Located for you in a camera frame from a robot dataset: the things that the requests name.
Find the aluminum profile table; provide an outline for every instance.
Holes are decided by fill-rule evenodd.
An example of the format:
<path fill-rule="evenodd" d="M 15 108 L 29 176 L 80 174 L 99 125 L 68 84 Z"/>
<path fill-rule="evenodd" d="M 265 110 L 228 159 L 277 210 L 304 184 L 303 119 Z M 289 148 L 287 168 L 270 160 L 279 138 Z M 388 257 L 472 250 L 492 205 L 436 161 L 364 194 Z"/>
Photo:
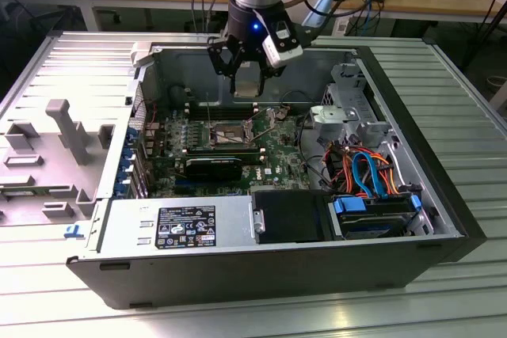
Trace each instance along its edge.
<path fill-rule="evenodd" d="M 183 35 L 177 36 L 184 42 Z M 37 86 L 46 86 L 45 91 L 63 83 L 76 90 L 83 86 L 63 79 L 69 74 L 84 78 L 89 97 L 119 95 L 134 75 L 133 44 L 174 38 L 73 32 L 46 39 L 2 102 L 0 132 L 16 117 L 19 102 L 40 96 Z M 412 39 L 318 42 L 336 43 L 371 48 L 478 219 L 487 243 L 459 263 L 428 270 L 405 289 L 112 310 L 65 267 L 67 255 L 83 244 L 65 241 L 66 225 L 2 227 L 0 336 L 502 336 L 507 329 L 504 120 L 438 47 Z M 114 123 L 117 107 L 101 107 L 98 116 L 82 117 L 93 124 L 94 118 L 106 116 Z"/>

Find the warning label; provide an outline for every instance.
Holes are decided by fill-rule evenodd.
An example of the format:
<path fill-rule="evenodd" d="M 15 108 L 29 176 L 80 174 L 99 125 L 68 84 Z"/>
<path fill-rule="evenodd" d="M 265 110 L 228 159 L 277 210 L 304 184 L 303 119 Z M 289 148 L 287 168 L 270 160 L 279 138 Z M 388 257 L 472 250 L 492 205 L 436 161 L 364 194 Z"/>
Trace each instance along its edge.
<path fill-rule="evenodd" d="M 163 207 L 158 210 L 158 249 L 216 246 L 214 206 Z"/>

